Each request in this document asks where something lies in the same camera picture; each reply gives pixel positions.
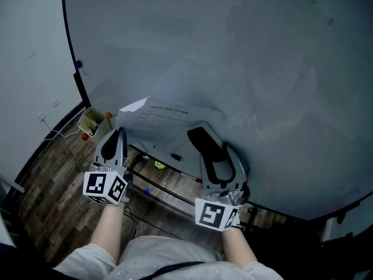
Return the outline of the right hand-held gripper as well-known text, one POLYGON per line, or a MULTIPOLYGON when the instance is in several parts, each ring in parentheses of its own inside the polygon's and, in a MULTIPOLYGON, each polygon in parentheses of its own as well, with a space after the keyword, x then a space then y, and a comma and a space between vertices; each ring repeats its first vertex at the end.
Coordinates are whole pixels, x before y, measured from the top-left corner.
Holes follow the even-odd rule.
POLYGON ((223 150, 203 127, 187 131, 187 136, 200 153, 202 189, 195 198, 195 223, 219 232, 241 229, 239 213, 250 196, 249 170, 230 144, 225 143, 223 150), (215 163, 230 175, 228 179, 217 176, 215 163))

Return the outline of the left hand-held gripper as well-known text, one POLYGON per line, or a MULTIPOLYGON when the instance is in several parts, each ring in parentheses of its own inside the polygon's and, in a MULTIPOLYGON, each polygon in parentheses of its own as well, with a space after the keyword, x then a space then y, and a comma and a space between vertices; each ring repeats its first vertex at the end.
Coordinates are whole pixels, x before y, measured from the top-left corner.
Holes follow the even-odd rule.
POLYGON ((129 198, 133 188, 133 174, 126 167, 127 135, 121 127, 109 132, 96 146, 94 160, 85 172, 83 195, 97 204, 119 205, 129 198))

